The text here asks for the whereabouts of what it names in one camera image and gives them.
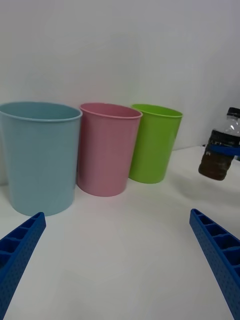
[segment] white wall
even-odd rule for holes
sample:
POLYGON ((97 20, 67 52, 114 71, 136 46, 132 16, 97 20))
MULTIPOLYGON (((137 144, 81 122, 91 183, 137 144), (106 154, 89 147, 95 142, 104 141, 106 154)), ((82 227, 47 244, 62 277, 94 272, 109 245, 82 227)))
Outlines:
POLYGON ((184 113, 176 148, 239 106, 237 0, 1 0, 0 103, 42 100, 184 113))

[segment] pink cup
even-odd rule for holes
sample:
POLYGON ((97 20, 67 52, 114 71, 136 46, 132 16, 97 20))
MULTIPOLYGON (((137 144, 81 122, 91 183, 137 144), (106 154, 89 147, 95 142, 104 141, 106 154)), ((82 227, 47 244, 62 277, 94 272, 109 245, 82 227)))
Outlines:
POLYGON ((108 103, 84 103, 77 185, 88 194, 115 196, 126 188, 140 111, 108 103))

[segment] water bottle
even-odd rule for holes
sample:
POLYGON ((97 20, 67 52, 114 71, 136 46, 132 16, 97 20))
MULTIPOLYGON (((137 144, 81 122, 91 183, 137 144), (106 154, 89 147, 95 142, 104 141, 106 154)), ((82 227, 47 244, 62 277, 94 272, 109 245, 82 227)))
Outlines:
POLYGON ((239 144, 240 109, 231 107, 222 125, 212 130, 198 172, 208 178, 224 180, 234 156, 216 153, 210 150, 210 145, 236 148, 239 144))

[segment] cup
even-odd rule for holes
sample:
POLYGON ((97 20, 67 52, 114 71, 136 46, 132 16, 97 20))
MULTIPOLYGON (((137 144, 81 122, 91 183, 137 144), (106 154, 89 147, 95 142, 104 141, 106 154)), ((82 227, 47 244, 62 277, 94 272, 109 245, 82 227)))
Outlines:
POLYGON ((82 112, 63 104, 0 106, 0 126, 13 208, 27 216, 67 209, 74 199, 82 112))
POLYGON ((77 184, 88 194, 110 197, 126 187, 142 113, 122 105, 85 103, 77 184))
POLYGON ((164 179, 183 114, 163 106, 133 104, 141 111, 129 178, 145 184, 164 179))

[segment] white table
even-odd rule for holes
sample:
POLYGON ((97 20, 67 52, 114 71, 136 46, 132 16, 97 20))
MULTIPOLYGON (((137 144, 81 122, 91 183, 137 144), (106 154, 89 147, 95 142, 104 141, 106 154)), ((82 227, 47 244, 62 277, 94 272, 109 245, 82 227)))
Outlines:
MULTIPOLYGON (((115 197, 78 187, 47 227, 4 320, 230 320, 189 225, 198 208, 240 238, 240 162, 201 176, 203 148, 174 151, 165 180, 129 180, 115 197)), ((28 219, 0 189, 0 238, 28 219)))

